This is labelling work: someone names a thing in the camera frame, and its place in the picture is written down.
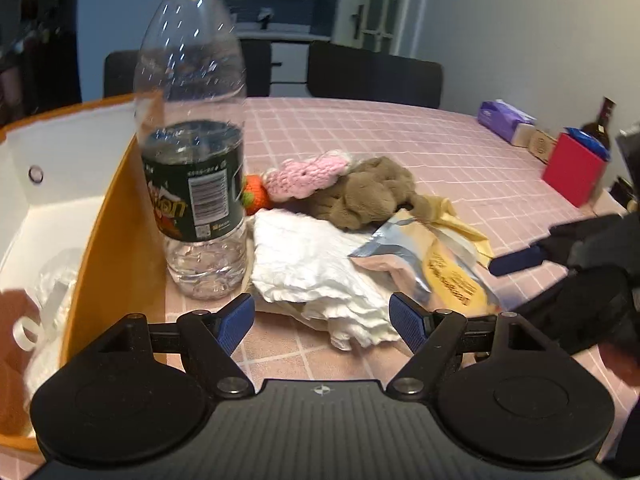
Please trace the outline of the brown glass bottle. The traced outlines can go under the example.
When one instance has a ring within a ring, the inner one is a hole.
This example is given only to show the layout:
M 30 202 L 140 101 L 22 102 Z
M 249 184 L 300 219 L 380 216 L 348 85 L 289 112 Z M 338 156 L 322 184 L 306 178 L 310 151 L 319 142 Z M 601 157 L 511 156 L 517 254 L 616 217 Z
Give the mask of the brown glass bottle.
M 613 110 L 616 107 L 614 101 L 604 98 L 597 118 L 593 122 L 587 122 L 580 127 L 582 132 L 589 134 L 599 141 L 608 151 L 611 149 L 611 139 L 608 134 L 608 124 L 610 123 Z

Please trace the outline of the purple tissue pack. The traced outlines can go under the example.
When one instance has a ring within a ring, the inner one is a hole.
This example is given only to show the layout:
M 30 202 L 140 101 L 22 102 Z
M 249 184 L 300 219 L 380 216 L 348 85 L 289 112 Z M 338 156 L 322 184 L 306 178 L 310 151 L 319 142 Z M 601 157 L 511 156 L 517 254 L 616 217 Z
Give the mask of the purple tissue pack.
M 536 118 L 503 100 L 483 101 L 477 122 L 506 142 L 513 143 L 519 125 L 535 125 Z

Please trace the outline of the orange crochet toy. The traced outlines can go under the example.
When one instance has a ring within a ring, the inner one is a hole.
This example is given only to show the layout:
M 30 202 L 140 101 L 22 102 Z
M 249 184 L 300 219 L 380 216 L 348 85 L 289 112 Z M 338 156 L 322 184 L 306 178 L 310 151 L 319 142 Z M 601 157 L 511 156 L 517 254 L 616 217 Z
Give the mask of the orange crochet toy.
M 259 174 L 247 174 L 243 178 L 242 205 L 248 216 L 256 214 L 258 210 L 272 208 L 272 201 Z

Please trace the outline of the orange white storage box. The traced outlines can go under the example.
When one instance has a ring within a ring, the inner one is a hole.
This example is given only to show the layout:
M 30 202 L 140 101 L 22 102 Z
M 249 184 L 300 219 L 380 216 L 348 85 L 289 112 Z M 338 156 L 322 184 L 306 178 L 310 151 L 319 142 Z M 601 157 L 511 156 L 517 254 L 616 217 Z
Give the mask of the orange white storage box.
M 165 263 L 116 96 L 1 131 L 1 453 L 41 462 L 28 417 L 44 372 L 128 313 L 165 316 Z

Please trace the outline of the black chair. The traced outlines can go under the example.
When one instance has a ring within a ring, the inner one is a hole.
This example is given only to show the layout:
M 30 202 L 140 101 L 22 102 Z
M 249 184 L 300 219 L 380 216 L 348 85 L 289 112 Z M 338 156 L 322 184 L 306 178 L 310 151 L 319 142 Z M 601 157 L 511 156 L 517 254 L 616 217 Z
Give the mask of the black chair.
M 103 97 L 131 96 L 138 50 L 115 51 L 107 55 L 103 66 Z
M 444 70 L 438 63 L 315 41 L 307 89 L 315 98 L 439 108 Z

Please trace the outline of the pink white crochet toy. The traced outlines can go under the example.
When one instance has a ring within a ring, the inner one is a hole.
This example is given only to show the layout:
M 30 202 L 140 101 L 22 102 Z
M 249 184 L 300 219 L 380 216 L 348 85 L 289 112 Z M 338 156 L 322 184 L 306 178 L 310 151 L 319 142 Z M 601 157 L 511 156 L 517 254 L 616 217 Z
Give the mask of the pink white crochet toy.
M 306 159 L 287 159 L 262 174 L 262 186 L 275 203 L 303 200 L 334 185 L 350 168 L 352 156 L 342 151 L 328 151 Z

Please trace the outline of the black chair right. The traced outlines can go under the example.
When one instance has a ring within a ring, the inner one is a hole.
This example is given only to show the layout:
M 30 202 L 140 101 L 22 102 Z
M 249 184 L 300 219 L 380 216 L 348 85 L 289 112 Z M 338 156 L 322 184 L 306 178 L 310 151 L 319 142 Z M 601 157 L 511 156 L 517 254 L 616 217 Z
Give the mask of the black chair right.
M 439 108 L 444 70 L 438 63 L 315 41 L 307 89 L 315 98 Z

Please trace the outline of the yellow cloth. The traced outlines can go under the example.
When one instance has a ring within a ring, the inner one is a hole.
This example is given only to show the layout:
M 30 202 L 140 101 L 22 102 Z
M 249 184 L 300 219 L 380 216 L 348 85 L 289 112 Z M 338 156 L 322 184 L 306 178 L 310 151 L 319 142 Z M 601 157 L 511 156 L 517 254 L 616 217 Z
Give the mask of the yellow cloth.
M 425 198 L 433 209 L 430 225 L 460 235 L 474 247 L 476 261 L 484 268 L 488 268 L 488 264 L 494 258 L 488 236 L 461 220 L 449 198 L 440 196 L 425 196 Z

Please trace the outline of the clear plastic water bottle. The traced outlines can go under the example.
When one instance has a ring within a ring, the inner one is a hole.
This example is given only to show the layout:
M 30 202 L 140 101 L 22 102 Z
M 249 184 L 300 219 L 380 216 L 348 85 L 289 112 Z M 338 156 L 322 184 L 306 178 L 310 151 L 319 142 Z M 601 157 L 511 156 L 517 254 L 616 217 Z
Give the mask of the clear plastic water bottle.
M 224 0 L 163 0 L 134 70 L 134 117 L 166 266 L 180 292 L 227 296 L 246 271 L 245 64 Z

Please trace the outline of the brown plush toy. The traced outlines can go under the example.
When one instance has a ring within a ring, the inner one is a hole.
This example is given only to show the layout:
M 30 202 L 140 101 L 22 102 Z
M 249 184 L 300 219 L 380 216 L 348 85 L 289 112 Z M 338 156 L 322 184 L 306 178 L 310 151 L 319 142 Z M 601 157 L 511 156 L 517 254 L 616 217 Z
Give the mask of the brown plush toy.
M 420 194 L 413 174 L 385 156 L 360 162 L 334 185 L 303 200 L 306 214 L 344 231 L 379 226 L 402 208 L 424 224 L 456 213 L 448 198 Z

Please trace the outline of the white cloth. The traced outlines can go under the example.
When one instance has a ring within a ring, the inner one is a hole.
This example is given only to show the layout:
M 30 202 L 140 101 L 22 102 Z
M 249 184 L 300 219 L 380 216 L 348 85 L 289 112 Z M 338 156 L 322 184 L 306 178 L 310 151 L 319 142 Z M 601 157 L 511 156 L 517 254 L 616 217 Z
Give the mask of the white cloth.
M 330 222 L 284 209 L 262 209 L 250 220 L 252 291 L 257 309 L 288 315 L 332 346 L 349 351 L 400 339 L 388 302 L 395 284 L 386 272 L 356 266 L 349 255 L 370 237 L 346 233 Z

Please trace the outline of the yellow wet wipes pack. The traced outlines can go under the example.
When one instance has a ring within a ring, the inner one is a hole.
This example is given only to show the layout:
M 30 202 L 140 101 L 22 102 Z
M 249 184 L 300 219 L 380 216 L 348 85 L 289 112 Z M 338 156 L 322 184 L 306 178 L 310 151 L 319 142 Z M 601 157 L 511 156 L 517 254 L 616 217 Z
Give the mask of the yellow wet wipes pack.
M 477 274 L 480 253 L 449 228 L 426 226 L 401 209 L 350 255 L 360 268 L 390 274 L 397 289 L 427 310 L 468 318 L 496 313 L 499 300 Z

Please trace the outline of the white cabinet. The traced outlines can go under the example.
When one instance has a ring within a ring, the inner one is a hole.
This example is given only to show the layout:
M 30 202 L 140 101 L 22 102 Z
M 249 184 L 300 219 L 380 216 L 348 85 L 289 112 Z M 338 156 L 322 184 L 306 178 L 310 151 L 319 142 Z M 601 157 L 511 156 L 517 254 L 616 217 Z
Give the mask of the white cabinet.
M 330 42 L 327 36 L 303 32 L 238 32 L 245 62 L 246 94 L 252 98 L 308 98 L 309 48 Z

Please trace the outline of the red box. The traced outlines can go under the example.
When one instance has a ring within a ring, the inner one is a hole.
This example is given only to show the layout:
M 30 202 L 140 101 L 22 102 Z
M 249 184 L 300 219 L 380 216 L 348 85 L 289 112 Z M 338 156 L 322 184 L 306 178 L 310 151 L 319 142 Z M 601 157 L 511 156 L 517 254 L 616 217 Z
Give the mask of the red box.
M 570 204 L 581 207 L 589 202 L 607 164 L 607 158 L 561 133 L 541 177 Z

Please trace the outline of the wooden round-pattern box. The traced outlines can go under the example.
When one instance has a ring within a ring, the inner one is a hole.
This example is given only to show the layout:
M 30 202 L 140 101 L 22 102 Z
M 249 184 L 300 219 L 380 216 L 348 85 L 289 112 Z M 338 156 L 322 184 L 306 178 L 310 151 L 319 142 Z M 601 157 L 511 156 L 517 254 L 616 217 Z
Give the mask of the wooden round-pattern box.
M 556 139 L 534 125 L 518 124 L 511 144 L 516 148 L 526 148 L 536 159 L 546 164 L 555 149 Z

